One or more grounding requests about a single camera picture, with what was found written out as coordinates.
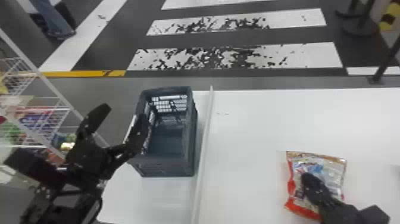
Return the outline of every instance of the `jeans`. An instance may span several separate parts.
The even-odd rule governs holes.
[[[60,33],[67,35],[74,30],[66,22],[66,20],[55,10],[49,0],[29,0],[36,10],[43,16],[49,31],[52,33]]]

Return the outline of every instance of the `yellow line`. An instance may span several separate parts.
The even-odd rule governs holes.
[[[395,18],[397,18],[400,15],[400,5],[397,2],[392,2],[390,3],[387,8],[386,12],[384,15],[389,14]],[[385,21],[381,21],[379,24],[380,31],[389,31],[393,29],[393,24],[389,24]]]
[[[125,70],[96,70],[96,71],[48,71],[46,77],[122,77]]]
[[[387,22],[380,22],[379,23],[380,31],[388,31],[392,29],[392,25]]]
[[[385,14],[390,14],[394,17],[397,17],[398,15],[400,15],[400,5],[398,5],[397,3],[391,3],[387,7]]]

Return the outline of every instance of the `shoe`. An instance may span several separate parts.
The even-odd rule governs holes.
[[[74,30],[69,34],[62,34],[60,32],[50,32],[50,31],[48,31],[46,34],[47,34],[47,36],[50,36],[52,38],[57,38],[58,40],[65,40],[65,39],[68,39],[70,37],[75,36],[76,35],[76,31]]]
[[[59,35],[59,36],[57,36],[56,38],[57,38],[58,40],[65,40],[65,39],[68,39],[68,38],[72,38],[72,37],[75,36],[75,35],[76,35],[76,31],[74,30],[74,31],[72,31],[72,32],[69,33],[69,34]]]
[[[50,36],[50,37],[52,37],[52,38],[56,38],[56,37],[58,37],[58,36],[61,36],[62,34],[61,34],[60,32],[47,31],[47,32],[46,32],[46,35],[47,35],[47,36]]]

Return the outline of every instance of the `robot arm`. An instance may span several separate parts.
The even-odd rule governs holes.
[[[68,152],[65,163],[55,167],[29,150],[18,149],[4,162],[40,182],[35,197],[21,217],[21,224],[81,224],[93,205],[99,208],[89,223],[92,223],[102,207],[101,185],[127,160],[142,150],[148,134],[148,121],[140,115],[125,143],[113,147],[98,146],[93,134],[104,121],[111,108],[102,104],[92,110],[79,125],[74,147]],[[66,185],[77,190],[65,191]],[[58,197],[77,195],[74,207],[56,206]]]
[[[318,206],[323,224],[388,224],[390,217],[378,206],[358,211],[333,198],[325,184],[310,173],[301,175],[304,195]]]

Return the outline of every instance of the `white wire rack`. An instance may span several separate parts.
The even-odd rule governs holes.
[[[55,139],[60,135],[73,133],[76,129],[71,127],[77,127],[83,116],[1,29],[0,38],[19,56],[0,59],[1,184],[5,182],[2,181],[1,175],[18,174],[5,169],[2,164],[1,159],[7,157],[6,153],[15,148],[26,148],[46,155],[56,155],[62,160],[65,155],[57,148]],[[49,95],[42,95],[43,87],[46,88],[44,92]],[[35,96],[35,92],[40,92],[41,95]],[[76,122],[64,124],[66,119],[70,120],[71,117]],[[65,127],[69,133],[60,133],[60,129],[65,130]],[[96,133],[94,136],[99,145],[108,146],[100,135]]]

